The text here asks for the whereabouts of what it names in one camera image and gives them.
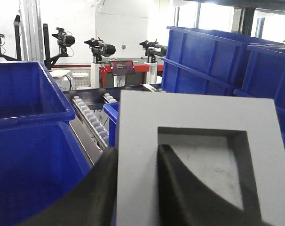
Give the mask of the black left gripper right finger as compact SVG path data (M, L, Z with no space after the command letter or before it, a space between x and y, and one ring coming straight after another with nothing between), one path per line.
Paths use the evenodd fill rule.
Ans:
M170 145L158 145L158 208L164 226L268 226L259 212L225 200L196 177Z

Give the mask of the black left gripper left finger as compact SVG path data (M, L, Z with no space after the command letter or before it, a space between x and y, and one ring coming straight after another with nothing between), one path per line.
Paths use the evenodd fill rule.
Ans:
M109 226L117 195L118 151L106 148L89 173L23 226Z

